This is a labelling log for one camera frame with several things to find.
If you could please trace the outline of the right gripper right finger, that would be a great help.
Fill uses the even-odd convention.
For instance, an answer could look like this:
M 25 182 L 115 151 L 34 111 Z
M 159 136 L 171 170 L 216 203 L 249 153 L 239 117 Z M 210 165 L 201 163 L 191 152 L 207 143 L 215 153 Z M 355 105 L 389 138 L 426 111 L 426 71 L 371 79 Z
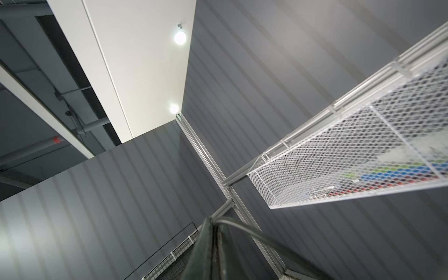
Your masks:
M 239 259 L 237 247 L 227 225 L 217 225 L 217 262 L 220 280 L 248 280 L 248 274 Z

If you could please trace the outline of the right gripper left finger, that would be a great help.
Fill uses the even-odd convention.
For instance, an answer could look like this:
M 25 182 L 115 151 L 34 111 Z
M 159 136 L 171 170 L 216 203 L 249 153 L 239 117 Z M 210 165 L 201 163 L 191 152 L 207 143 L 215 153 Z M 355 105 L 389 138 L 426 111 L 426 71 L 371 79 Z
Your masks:
M 209 217 L 202 224 L 199 238 L 183 271 L 182 280 L 210 280 L 212 278 L 213 246 L 214 226 Z

